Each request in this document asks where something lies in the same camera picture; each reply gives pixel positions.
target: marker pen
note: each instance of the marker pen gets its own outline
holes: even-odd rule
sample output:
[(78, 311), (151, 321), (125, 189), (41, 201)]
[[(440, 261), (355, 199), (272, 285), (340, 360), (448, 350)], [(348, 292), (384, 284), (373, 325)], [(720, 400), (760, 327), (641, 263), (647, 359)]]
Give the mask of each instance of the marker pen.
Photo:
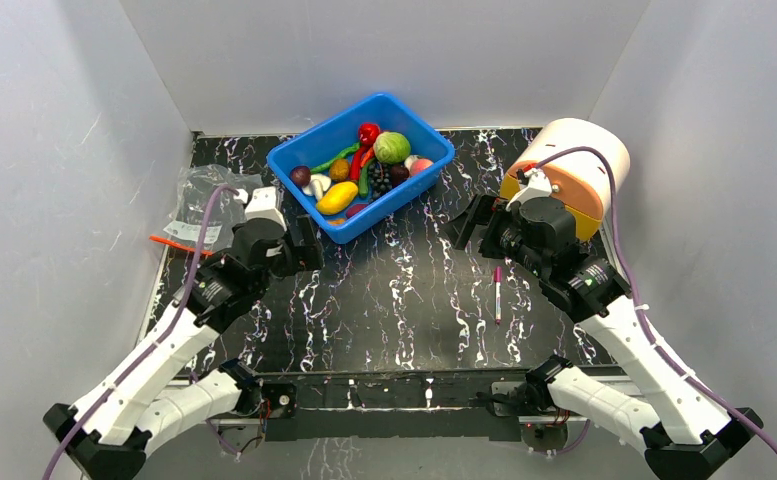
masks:
[(503, 276), (503, 269), (497, 267), (494, 269), (494, 323), (500, 325), (500, 278)]

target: yellow mango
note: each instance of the yellow mango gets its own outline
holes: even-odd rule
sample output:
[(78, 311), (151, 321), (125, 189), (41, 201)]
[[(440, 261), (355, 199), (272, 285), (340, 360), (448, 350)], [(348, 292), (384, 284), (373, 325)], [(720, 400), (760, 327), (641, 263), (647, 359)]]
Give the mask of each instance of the yellow mango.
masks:
[(341, 182), (330, 188), (315, 206), (324, 215), (335, 215), (347, 208), (358, 193), (359, 186), (355, 182)]

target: purple grape cluster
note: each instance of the purple grape cluster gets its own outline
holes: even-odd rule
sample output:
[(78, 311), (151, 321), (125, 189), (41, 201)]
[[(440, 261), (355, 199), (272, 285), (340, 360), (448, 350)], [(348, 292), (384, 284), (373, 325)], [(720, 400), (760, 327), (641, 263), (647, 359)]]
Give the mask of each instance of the purple grape cluster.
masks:
[(378, 200), (379, 197), (390, 192), (391, 179), (388, 178), (388, 169), (379, 162), (371, 162), (367, 167), (367, 177), (370, 180), (370, 188), (373, 190), (371, 200)]

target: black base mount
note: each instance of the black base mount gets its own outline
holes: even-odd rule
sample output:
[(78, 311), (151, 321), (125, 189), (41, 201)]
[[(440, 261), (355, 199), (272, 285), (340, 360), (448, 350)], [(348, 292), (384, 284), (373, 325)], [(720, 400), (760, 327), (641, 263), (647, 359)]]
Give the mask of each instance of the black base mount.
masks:
[[(69, 405), (56, 403), (43, 421), (60, 442), (76, 425), (75, 415), (75, 409)], [(151, 437), (149, 432), (135, 428), (123, 445), (102, 445), (99, 437), (96, 430), (91, 433), (79, 430), (65, 451), (85, 476), (91, 480), (125, 480), (141, 471), (147, 460), (144, 447)]]
[[(738, 411), (762, 428), (762, 419), (752, 408), (739, 408)], [(641, 434), (647, 443), (644, 459), (660, 480), (706, 480), (754, 435), (736, 418), (730, 419), (717, 434), (703, 432), (701, 445), (672, 443), (661, 423), (653, 428), (643, 428)]]

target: mushroom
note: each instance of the mushroom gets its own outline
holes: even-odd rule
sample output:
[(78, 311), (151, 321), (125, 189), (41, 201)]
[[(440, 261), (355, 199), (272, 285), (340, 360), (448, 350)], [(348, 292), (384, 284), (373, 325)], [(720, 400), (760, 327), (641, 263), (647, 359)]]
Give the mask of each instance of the mushroom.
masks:
[(314, 197), (318, 202), (323, 198), (324, 192), (329, 190), (332, 185), (332, 179), (326, 175), (315, 173), (311, 176), (309, 184), (303, 187), (303, 193), (310, 197)]

